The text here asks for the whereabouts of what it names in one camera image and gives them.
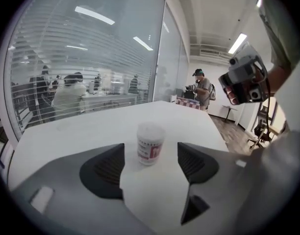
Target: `ceiling vent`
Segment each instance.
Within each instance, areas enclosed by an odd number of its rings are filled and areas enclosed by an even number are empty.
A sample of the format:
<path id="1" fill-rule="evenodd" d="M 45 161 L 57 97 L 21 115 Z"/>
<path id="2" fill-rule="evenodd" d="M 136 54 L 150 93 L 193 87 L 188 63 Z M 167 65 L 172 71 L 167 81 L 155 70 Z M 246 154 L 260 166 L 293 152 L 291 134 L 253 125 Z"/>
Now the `ceiling vent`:
<path id="1" fill-rule="evenodd" d="M 220 52 L 216 51 L 216 50 L 211 50 L 211 49 L 200 49 L 200 56 L 205 55 L 205 54 L 219 56 Z"/>

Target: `office chair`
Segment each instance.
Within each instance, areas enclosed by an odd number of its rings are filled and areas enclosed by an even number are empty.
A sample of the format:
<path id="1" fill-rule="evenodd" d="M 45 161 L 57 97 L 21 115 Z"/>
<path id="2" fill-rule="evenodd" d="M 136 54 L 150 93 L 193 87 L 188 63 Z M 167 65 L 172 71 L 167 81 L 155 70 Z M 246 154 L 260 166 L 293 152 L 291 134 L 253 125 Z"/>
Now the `office chair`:
<path id="1" fill-rule="evenodd" d="M 267 116 L 267 112 L 268 112 L 268 107 L 266 106 L 262 106 L 262 109 L 258 112 L 258 125 L 255 127 L 254 129 L 254 134 L 259 138 L 262 131 L 266 128 L 267 125 L 267 121 L 266 121 L 266 116 Z M 248 139 L 247 142 L 253 142 L 255 143 L 256 141 L 252 140 L 252 139 Z M 268 141 L 271 142 L 272 139 L 270 138 L 270 132 L 269 133 L 264 133 L 261 138 L 260 141 Z"/>

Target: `paper cup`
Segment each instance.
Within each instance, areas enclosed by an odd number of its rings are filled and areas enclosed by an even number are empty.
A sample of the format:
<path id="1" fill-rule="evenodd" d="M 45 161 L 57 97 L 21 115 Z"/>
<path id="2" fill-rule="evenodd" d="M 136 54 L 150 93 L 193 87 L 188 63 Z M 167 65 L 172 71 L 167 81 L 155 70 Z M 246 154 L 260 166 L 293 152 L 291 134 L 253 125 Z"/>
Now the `paper cup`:
<path id="1" fill-rule="evenodd" d="M 138 126 L 137 154 L 139 162 L 144 165 L 153 165 L 159 158 L 165 138 L 164 129 L 152 122 L 145 122 Z"/>

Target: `fluorescent light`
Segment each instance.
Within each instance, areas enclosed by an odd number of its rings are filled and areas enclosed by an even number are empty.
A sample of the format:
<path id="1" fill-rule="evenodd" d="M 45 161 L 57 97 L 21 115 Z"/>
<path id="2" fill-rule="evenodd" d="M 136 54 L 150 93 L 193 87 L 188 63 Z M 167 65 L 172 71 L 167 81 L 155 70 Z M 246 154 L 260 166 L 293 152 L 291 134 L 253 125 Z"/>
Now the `fluorescent light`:
<path id="1" fill-rule="evenodd" d="M 240 33 L 239 37 L 233 44 L 232 48 L 228 51 L 229 54 L 234 54 L 234 52 L 238 49 L 238 47 L 242 44 L 242 42 L 247 38 L 247 35 Z"/>
<path id="2" fill-rule="evenodd" d="M 163 21 L 163 26 L 164 26 L 164 28 L 166 29 L 166 31 L 167 31 L 168 33 L 170 33 L 169 28 L 166 26 L 166 24 L 165 24 L 164 21 Z"/>
<path id="3" fill-rule="evenodd" d="M 69 48 L 76 48 L 76 49 L 83 49 L 83 50 L 88 50 L 88 49 L 86 49 L 86 48 L 77 47 L 77 46 L 70 46 L 70 45 L 66 45 L 66 47 L 69 47 Z"/>
<path id="4" fill-rule="evenodd" d="M 259 8 L 261 6 L 261 4 L 262 4 L 262 0 L 258 0 L 257 1 L 257 7 Z"/>
<path id="5" fill-rule="evenodd" d="M 91 10 L 87 10 L 85 8 L 81 8 L 79 6 L 77 6 L 75 8 L 75 12 L 79 12 L 79 13 L 85 14 L 87 16 L 99 19 L 99 20 L 101 20 L 103 22 L 106 22 L 107 24 L 110 24 L 110 25 L 112 25 L 113 23 L 115 23 L 113 20 L 111 20 L 111 19 L 109 19 L 109 18 L 107 18 L 107 17 L 105 17 L 105 16 L 103 16 L 103 15 L 97 13 L 97 12 L 94 12 L 94 11 L 91 11 Z"/>
<path id="6" fill-rule="evenodd" d="M 134 40 L 136 40 L 138 43 L 140 43 L 143 47 L 145 47 L 147 50 L 153 50 L 150 48 L 144 41 L 142 41 L 139 37 L 134 37 Z"/>

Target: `window blinds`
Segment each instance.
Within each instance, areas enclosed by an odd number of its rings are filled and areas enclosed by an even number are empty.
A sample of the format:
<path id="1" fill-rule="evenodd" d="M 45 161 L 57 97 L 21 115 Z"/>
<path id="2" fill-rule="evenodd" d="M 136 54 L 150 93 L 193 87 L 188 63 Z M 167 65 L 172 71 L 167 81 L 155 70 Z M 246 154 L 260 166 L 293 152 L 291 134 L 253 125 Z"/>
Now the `window blinds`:
<path id="1" fill-rule="evenodd" d="M 33 125 L 148 102 L 163 8 L 164 0 L 34 0 L 4 72 L 17 137 Z M 67 79 L 77 72 L 82 81 Z"/>

